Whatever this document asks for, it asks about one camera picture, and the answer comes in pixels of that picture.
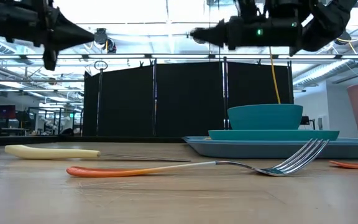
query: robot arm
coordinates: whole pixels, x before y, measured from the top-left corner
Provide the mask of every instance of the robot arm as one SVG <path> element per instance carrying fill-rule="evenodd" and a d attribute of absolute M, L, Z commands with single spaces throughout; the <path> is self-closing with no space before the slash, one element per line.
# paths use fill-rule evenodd
<path fill-rule="evenodd" d="M 0 36 L 8 42 L 44 45 L 44 67 L 54 70 L 59 51 L 94 41 L 92 33 L 66 19 L 53 0 L 0 0 Z"/>
<path fill-rule="evenodd" d="M 257 14 L 254 0 L 234 0 L 238 16 L 216 27 L 197 28 L 190 35 L 229 50 L 242 46 L 288 46 L 290 55 L 304 49 L 316 51 L 338 38 L 347 26 L 357 0 L 333 0 L 324 6 L 317 0 L 266 0 Z M 310 15 L 313 19 L 302 27 Z"/>

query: white wall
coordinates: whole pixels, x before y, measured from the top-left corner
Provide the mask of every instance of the white wall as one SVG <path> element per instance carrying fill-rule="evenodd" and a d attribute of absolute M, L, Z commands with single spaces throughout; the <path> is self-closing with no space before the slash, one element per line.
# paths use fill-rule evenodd
<path fill-rule="evenodd" d="M 295 104 L 303 106 L 303 116 L 309 116 L 309 119 L 316 120 L 316 129 L 318 129 L 318 118 L 322 118 L 323 130 L 329 130 L 326 82 L 319 83 L 317 87 L 306 88 L 305 93 L 295 93 Z"/>
<path fill-rule="evenodd" d="M 341 138 L 358 138 L 356 120 L 347 94 L 347 86 L 329 85 L 327 87 L 329 107 L 329 127 L 340 130 Z"/>
<path fill-rule="evenodd" d="M 305 93 L 295 93 L 295 104 L 303 106 L 303 116 L 316 120 L 316 129 L 318 118 L 323 118 L 323 130 L 338 130 L 340 138 L 358 138 L 347 94 L 347 87 L 356 83 L 358 79 L 340 85 L 332 84 L 331 80 L 323 81 L 317 87 L 306 88 Z"/>

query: monitor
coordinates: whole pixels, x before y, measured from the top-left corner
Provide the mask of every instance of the monitor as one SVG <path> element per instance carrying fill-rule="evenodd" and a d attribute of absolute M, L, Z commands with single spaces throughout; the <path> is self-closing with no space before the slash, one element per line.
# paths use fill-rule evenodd
<path fill-rule="evenodd" d="M 0 105 L 0 119 L 15 119 L 15 105 Z"/>

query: orange utensil handle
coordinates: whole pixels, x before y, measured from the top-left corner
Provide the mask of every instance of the orange utensil handle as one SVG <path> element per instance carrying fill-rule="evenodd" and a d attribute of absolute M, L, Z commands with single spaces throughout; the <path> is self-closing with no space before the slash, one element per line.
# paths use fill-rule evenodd
<path fill-rule="evenodd" d="M 349 169 L 358 169 L 358 164 L 352 163 L 345 163 L 345 162 L 337 162 L 337 161 L 330 161 L 330 163 L 338 165 L 340 167 L 349 168 Z"/>
<path fill-rule="evenodd" d="M 156 167 L 147 169 L 92 169 L 87 167 L 69 167 L 66 172 L 75 177 L 129 177 L 135 175 L 153 174 L 158 172 L 166 172 L 171 170 L 181 170 L 199 166 L 214 166 L 212 162 L 198 162 L 193 164 L 183 164 L 177 166 Z"/>

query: black partition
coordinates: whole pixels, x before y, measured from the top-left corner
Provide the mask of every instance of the black partition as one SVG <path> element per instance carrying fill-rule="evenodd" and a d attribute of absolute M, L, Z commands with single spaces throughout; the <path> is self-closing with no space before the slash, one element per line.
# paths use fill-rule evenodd
<path fill-rule="evenodd" d="M 156 80 L 157 137 L 207 136 L 223 128 L 221 63 L 158 64 Z"/>
<path fill-rule="evenodd" d="M 153 67 L 103 73 L 98 136 L 153 136 Z"/>
<path fill-rule="evenodd" d="M 293 103 L 288 67 L 274 66 L 281 103 Z M 278 103 L 270 65 L 227 63 L 227 107 Z"/>
<path fill-rule="evenodd" d="M 98 120 L 99 75 L 85 72 L 83 136 L 96 136 Z"/>

